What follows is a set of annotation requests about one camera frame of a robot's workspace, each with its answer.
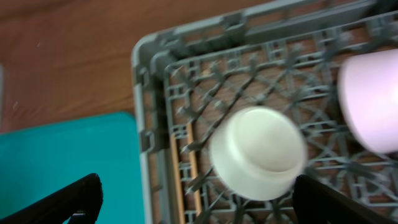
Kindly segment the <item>white bowl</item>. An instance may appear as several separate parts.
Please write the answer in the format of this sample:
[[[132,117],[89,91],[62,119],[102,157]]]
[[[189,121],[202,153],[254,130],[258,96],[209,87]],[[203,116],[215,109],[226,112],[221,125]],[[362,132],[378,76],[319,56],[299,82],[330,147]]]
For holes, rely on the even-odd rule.
[[[265,106],[233,114],[214,131],[208,150],[220,181],[234,193],[257,201],[287,193],[308,161],[299,128]]]

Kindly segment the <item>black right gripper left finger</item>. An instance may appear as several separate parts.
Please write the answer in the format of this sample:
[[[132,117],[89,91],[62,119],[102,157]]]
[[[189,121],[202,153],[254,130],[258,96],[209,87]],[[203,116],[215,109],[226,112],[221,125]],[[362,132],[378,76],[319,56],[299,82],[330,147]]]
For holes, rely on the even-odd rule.
[[[103,204],[98,174],[91,173],[12,215],[7,223],[96,223]]]

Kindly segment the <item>wooden chopstick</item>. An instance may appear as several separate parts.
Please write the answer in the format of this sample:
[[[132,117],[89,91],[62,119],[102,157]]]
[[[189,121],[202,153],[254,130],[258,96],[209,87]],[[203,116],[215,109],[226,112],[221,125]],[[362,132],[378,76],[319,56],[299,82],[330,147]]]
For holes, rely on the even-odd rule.
[[[191,145],[194,142],[192,123],[187,124],[187,133],[188,133],[187,142],[189,145]],[[198,177],[198,167],[197,167],[197,158],[195,150],[191,149],[188,155],[191,165],[191,176],[192,179],[195,179]],[[192,190],[192,194],[195,204],[196,217],[198,218],[202,212],[200,191]]]
[[[177,196],[178,220],[179,224],[186,224],[184,201],[183,201],[183,189],[180,180],[180,166],[178,158],[177,140],[174,134],[171,134],[170,136],[170,150],[172,155],[172,164],[173,164],[174,177],[175,177],[175,191]]]

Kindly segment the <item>teal serving tray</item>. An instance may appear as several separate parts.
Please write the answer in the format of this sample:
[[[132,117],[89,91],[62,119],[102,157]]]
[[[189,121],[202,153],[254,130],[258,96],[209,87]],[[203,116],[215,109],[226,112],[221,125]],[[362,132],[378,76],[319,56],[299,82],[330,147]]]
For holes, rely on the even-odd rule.
[[[98,223],[145,223],[136,120],[125,112],[1,135],[1,217],[99,175]]]

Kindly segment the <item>pink bowl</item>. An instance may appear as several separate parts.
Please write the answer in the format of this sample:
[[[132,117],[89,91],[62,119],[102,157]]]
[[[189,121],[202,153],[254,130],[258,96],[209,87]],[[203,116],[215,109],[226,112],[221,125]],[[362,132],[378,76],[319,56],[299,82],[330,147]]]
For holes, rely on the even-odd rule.
[[[352,56],[338,73],[338,99],[349,130],[365,149],[397,151],[397,50]]]

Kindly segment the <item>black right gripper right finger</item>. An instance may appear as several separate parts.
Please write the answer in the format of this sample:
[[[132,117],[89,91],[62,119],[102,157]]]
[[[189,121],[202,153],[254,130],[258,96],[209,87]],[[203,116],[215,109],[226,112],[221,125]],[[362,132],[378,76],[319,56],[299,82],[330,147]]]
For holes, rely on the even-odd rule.
[[[395,224],[307,175],[295,180],[292,206],[299,224]]]

